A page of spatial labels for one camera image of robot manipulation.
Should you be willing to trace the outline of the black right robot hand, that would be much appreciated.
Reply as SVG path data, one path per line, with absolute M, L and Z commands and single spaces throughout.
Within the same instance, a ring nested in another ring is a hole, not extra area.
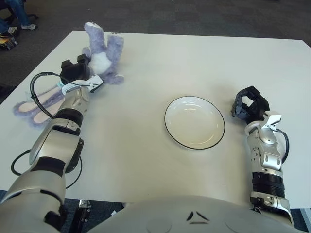
M 248 106 L 242 101 L 242 97 L 248 97 L 253 101 L 252 104 Z M 254 86 L 250 86 L 237 93 L 231 114 L 233 117 L 245 121 L 246 124 L 250 124 L 253 121 L 263 121 L 265 112 L 269 110 L 268 101 Z

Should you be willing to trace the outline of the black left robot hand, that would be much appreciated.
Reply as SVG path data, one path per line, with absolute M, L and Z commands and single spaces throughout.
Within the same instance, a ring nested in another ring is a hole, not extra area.
M 66 85 L 76 80 L 87 81 L 90 78 L 89 62 L 90 59 L 85 54 L 79 55 L 75 64 L 70 60 L 63 61 L 60 73 L 62 84 Z

